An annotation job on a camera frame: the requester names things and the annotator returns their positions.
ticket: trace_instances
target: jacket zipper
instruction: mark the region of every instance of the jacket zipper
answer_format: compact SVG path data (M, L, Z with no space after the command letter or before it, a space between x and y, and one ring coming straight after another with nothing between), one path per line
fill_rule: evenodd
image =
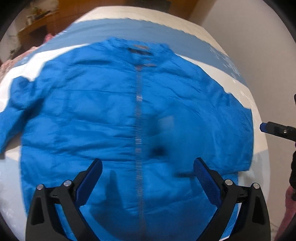
M136 193L139 205L140 240L144 241L146 233L146 222L144 219L144 188L143 188L143 163L142 163L142 66L136 66L136 124L135 124L135 163L136 163Z

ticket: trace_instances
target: silver bolt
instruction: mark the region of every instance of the silver bolt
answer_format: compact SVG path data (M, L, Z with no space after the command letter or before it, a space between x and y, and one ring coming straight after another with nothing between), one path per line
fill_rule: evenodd
M66 181L64 181L64 186L65 187L68 187L68 186L70 186L72 184L72 181L71 180L66 180Z
M39 185L37 186L37 189L38 189L38 190L42 190L43 187L44 187L43 184L39 184Z
M231 186L233 184L233 181L231 181L230 179L226 179L225 183L226 185Z
M260 185L258 183L254 183L253 184L253 187L256 188L256 189L259 189L260 188Z

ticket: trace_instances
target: mattress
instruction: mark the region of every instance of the mattress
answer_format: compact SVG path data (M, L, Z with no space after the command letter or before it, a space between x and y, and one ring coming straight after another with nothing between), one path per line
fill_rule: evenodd
M33 79L43 64L73 48L103 41L110 36L143 42L166 43L182 58L199 65L227 93L252 111L254 150L249 171L239 173L239 185L261 185L268 198L270 167L265 134L259 130L261 118L245 80L233 62L202 27L167 13L137 7L99 7L85 14L66 30L18 62L0 83L0 111L9 99L15 77ZM20 184L20 134L0 156L0 212L15 235L25 240L26 214Z

